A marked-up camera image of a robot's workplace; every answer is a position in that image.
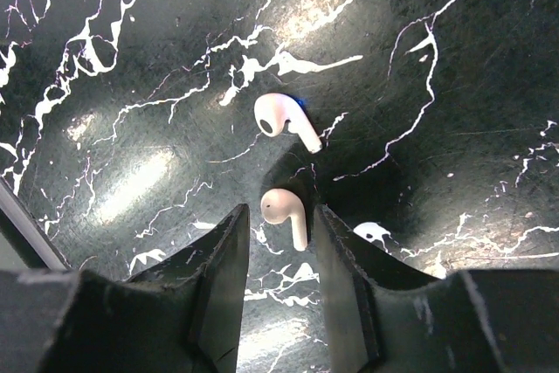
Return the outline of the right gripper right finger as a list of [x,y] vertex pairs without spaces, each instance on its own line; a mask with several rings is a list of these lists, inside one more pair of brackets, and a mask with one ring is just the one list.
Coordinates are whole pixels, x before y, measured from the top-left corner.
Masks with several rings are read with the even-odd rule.
[[467,269],[438,279],[314,210],[334,372],[555,372],[558,273]]

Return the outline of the beige earbud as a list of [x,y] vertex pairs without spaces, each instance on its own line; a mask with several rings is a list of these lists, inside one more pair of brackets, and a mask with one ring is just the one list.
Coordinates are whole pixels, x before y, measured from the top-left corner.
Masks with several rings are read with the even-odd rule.
[[321,139],[294,98],[283,93],[267,93],[256,99],[253,111],[255,121],[264,135],[278,136],[287,126],[290,133],[300,137],[311,154],[322,150]]
[[307,217],[300,198],[290,190],[271,189],[260,200],[261,214],[268,224],[291,223],[293,248],[298,252],[307,249]]

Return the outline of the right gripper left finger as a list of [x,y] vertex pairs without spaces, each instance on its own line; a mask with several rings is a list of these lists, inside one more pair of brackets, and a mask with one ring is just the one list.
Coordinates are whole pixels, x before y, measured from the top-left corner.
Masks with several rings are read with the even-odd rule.
[[235,371],[249,230],[249,207],[239,204],[125,281],[89,270],[2,272],[2,371]]

